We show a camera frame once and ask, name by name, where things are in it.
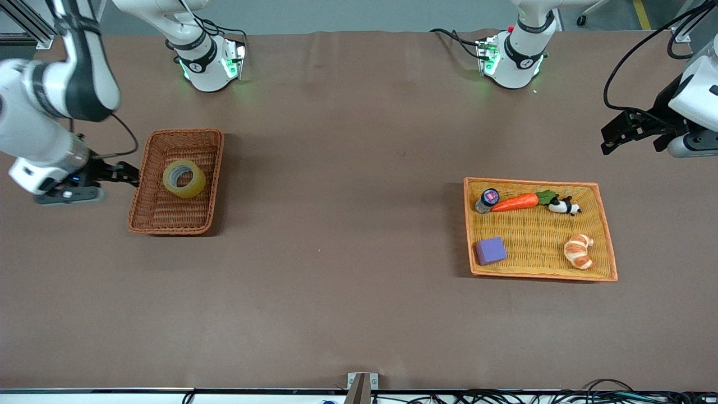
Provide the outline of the white chair leg with caster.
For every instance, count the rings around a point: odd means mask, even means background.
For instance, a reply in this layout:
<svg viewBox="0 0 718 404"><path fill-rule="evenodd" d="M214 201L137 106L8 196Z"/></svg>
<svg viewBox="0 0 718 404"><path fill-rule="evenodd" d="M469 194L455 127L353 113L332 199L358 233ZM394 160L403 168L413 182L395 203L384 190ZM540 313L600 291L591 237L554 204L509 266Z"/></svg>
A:
<svg viewBox="0 0 718 404"><path fill-rule="evenodd" d="M586 8L584 11L582 11L582 13L580 13L580 15L578 16L578 18L576 20L576 25L577 26L585 26L585 24L587 23L588 16L591 13L594 13L595 11L602 8L604 5L606 5L610 1L611 0L597 0L597 2L593 3L592 5L590 5L590 7Z"/></svg>

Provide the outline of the brown table cover sheet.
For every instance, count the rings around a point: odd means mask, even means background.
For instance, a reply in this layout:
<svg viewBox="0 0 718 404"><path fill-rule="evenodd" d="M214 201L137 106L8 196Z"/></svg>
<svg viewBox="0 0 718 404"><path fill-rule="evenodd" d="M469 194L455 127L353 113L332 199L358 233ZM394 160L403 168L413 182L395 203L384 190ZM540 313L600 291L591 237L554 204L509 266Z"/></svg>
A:
<svg viewBox="0 0 718 404"><path fill-rule="evenodd" d="M225 133L213 225L131 233L120 183L36 205L0 154L0 387L716 391L718 158L600 149L644 35L558 33L521 90L436 34L257 35L216 94L159 36L108 36L141 143ZM465 177L597 182L618 281L472 276Z"/></svg>

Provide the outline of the clear yellowish tape roll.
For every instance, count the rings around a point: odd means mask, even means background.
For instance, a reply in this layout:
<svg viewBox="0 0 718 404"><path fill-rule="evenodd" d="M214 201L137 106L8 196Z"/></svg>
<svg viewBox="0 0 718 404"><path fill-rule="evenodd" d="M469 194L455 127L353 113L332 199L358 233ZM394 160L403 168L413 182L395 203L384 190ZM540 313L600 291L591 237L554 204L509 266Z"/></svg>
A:
<svg viewBox="0 0 718 404"><path fill-rule="evenodd" d="M178 159L165 168L162 182L170 194L180 199L193 199L203 191L206 177L194 162Z"/></svg>

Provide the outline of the orange toy carrot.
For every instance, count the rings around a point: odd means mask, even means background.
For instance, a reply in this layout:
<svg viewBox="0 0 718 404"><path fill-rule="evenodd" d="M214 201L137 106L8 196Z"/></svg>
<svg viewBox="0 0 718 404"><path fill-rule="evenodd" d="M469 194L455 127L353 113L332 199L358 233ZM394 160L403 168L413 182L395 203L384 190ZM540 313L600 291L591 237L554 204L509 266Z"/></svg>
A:
<svg viewBox="0 0 718 404"><path fill-rule="evenodd" d="M537 205L548 205L557 193L551 190L522 194L512 199L503 200L494 205L491 212L508 212L509 210L530 209Z"/></svg>

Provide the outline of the small bottle purple cap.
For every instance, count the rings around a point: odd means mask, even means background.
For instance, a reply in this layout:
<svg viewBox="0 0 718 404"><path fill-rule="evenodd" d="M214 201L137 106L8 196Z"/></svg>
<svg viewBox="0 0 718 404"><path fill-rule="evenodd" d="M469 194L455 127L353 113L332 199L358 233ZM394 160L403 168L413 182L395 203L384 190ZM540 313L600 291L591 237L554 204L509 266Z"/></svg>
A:
<svg viewBox="0 0 718 404"><path fill-rule="evenodd" d="M487 214L491 212L492 208L499 203L501 196L496 189L489 187L480 194L479 198L474 204L474 209L479 214Z"/></svg>

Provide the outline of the black white panda toy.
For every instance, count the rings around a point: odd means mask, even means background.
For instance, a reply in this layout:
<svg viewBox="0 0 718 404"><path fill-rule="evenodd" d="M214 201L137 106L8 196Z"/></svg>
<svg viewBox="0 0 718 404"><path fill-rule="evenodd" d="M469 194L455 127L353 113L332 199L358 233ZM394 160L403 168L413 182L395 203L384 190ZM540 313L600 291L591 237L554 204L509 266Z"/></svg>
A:
<svg viewBox="0 0 718 404"><path fill-rule="evenodd" d="M569 214L573 217L582 212L581 207L575 204L572 195L568 195L564 198L560 198L559 195L556 195L551 199L547 207L551 212Z"/></svg>

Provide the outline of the purple cube block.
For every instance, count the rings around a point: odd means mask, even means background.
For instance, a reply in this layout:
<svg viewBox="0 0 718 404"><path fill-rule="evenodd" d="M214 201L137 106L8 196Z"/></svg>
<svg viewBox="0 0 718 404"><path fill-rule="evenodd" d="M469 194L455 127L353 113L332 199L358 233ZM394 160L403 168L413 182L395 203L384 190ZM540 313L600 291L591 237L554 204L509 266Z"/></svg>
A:
<svg viewBox="0 0 718 404"><path fill-rule="evenodd" d="M475 255L477 256L478 264L481 266L499 263L508 257L504 241L500 236L477 241L475 243Z"/></svg>

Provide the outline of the brown deep wicker basket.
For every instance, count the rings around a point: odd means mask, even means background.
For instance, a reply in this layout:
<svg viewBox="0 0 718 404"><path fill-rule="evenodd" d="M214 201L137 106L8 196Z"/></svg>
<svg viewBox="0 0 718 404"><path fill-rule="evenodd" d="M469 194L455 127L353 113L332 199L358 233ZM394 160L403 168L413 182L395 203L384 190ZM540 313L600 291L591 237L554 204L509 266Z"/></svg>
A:
<svg viewBox="0 0 718 404"><path fill-rule="evenodd" d="M146 141L128 229L171 236L207 232L214 217L224 145L224 133L215 128L154 131ZM165 168L178 159L189 159L205 174L205 187L193 199L180 199L163 185Z"/></svg>

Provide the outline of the aluminium frame profile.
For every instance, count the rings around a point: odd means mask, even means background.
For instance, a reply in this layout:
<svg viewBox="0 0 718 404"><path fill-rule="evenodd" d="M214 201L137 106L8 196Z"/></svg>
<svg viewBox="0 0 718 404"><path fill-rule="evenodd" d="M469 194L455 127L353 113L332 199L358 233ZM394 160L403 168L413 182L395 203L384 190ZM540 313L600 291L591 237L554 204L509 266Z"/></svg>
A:
<svg viewBox="0 0 718 404"><path fill-rule="evenodd" d="M49 49L56 36L45 0L0 0L0 44Z"/></svg>
<svg viewBox="0 0 718 404"><path fill-rule="evenodd" d="M679 16L693 8L700 7L703 3L710 4L711 2L715 3L715 1L716 0L682 0L682 6L677 13L675 13L675 21L670 26L671 33L675 34L674 40L676 43L690 43L690 41L692 41L690 33L707 18L708 11L700 11L700 13L695 16L686 15L680 19Z"/></svg>

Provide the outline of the orange flat wicker basket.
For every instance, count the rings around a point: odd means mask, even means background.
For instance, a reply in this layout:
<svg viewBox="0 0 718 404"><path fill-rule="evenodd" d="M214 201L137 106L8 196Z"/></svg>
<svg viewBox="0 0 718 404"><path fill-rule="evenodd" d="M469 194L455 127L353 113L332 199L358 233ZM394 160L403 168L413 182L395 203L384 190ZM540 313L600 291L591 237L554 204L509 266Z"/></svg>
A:
<svg viewBox="0 0 718 404"><path fill-rule="evenodd" d="M552 212L544 205L480 214L475 209L482 193L494 189L501 200L527 194L547 199L554 192L569 197L575 215ZM465 238L470 272L474 276L558 279L559 281L615 282L615 254L598 184L595 182L519 181L489 177L466 177L463 181ZM592 266L575 268L564 255L567 241L576 235L593 240L587 255ZM481 264L480 241L499 237L507 258Z"/></svg>

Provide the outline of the toy croissant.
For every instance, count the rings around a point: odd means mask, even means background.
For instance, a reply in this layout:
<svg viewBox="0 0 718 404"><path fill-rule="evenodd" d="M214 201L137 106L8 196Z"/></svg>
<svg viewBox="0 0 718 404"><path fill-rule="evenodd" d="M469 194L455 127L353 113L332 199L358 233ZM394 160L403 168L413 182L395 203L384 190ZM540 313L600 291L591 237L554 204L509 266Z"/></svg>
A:
<svg viewBox="0 0 718 404"><path fill-rule="evenodd" d="M593 245L594 240L590 236L578 233L564 244L564 256L577 269L592 268L593 261L589 256L589 248Z"/></svg>

